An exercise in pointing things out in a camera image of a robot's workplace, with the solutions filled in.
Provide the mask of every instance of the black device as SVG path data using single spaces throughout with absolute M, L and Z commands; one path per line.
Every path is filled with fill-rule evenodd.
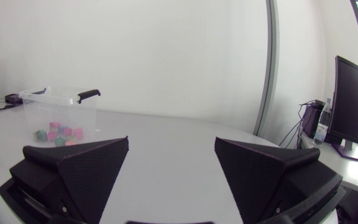
M 358 160 L 352 151 L 352 142 L 358 143 L 358 66 L 340 56 L 335 62 L 333 113 L 328 133 L 346 140 L 345 147 L 333 145 L 342 157 Z
M 19 94 L 13 93 L 5 96 L 5 103 L 17 106 L 23 104 L 23 99 L 19 97 Z
M 216 138 L 215 152 L 244 223 L 319 223 L 339 203 L 342 177 L 319 149 L 282 149 Z
M 308 105 L 305 109 L 305 113 L 303 115 L 302 120 L 302 128 L 303 131 L 309 136 L 309 138 L 313 139 L 314 134 L 316 134 L 318 121 L 320 119 L 323 107 L 323 102 L 316 100 L 316 102 L 313 102 L 311 105 Z M 327 133 L 324 142 L 330 144 L 341 144 L 342 138 Z
M 127 138 L 25 146 L 0 194 L 24 223 L 99 223 L 127 152 Z

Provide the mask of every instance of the purple cube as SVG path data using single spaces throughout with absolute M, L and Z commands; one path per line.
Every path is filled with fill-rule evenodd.
M 74 137 L 76 137 L 77 139 L 83 139 L 84 138 L 84 131 L 82 130 L 82 128 L 77 128 L 74 129 Z
M 63 134 L 64 135 L 64 130 L 66 129 L 66 128 L 68 128 L 68 127 L 66 127 L 66 126 L 60 126 L 59 128 L 58 128 L 58 134 Z
M 57 132 L 56 131 L 48 132 L 48 140 L 49 141 L 54 141 L 56 137 L 57 137 Z
M 49 123 L 49 128 L 60 128 L 60 122 Z
M 64 134 L 65 136 L 72 136 L 72 135 L 73 135 L 73 130 L 72 130 L 71 128 L 65 128 L 65 129 L 63 130 L 63 134 Z

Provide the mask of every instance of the computer monitor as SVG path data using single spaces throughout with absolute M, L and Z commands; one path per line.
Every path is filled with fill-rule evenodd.
M 344 138 L 345 146 L 333 145 L 345 158 L 358 160 L 352 143 L 358 143 L 358 66 L 336 57 L 336 81 L 333 112 L 328 133 Z

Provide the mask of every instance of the black handle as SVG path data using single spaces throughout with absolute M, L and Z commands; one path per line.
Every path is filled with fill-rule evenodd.
M 80 97 L 80 100 L 78 100 L 78 103 L 81 103 L 82 100 L 85 100 L 89 97 L 96 96 L 96 95 L 99 96 L 101 95 L 99 90 L 90 90 L 83 93 L 79 93 L 78 96 Z
M 41 94 L 44 94 L 46 91 L 47 91 L 47 89 L 44 88 L 44 90 L 37 91 L 37 92 L 34 92 L 34 93 L 32 93 L 32 94 L 41 95 Z

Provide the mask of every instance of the white wall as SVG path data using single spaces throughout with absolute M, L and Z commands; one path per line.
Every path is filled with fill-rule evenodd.
M 335 56 L 358 65 L 358 25 L 350 0 L 319 0 L 326 39 L 326 85 L 324 98 L 333 98 Z
M 322 98 L 326 69 L 324 29 L 318 3 L 314 0 L 277 0 L 277 10 L 280 31 L 278 74 L 263 135 L 275 144 L 279 144 L 300 120 L 299 104 Z M 289 147 L 295 146 L 296 137 L 294 139 Z
M 0 1 L 0 96 L 86 86 L 101 109 L 252 132 L 266 13 L 265 1 Z

